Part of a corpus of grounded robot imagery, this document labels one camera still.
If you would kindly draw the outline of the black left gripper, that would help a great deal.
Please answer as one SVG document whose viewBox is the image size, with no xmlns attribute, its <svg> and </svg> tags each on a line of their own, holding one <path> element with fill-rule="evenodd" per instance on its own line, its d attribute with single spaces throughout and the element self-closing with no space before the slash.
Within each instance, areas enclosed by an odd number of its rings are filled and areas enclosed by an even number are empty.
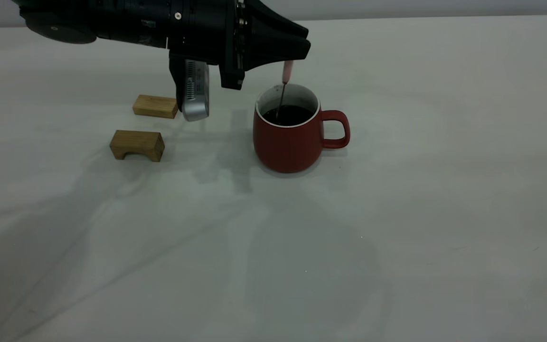
<svg viewBox="0 0 547 342">
<path fill-rule="evenodd" d="M 304 60 L 310 52 L 309 30 L 273 11 L 260 0 L 246 0 L 249 30 L 235 0 L 170 2 L 169 68 L 178 91 L 185 89 L 185 62 L 219 67 L 221 86 L 240 90 L 245 71 L 283 61 Z M 245 70 L 243 67 L 245 52 Z"/>
</svg>

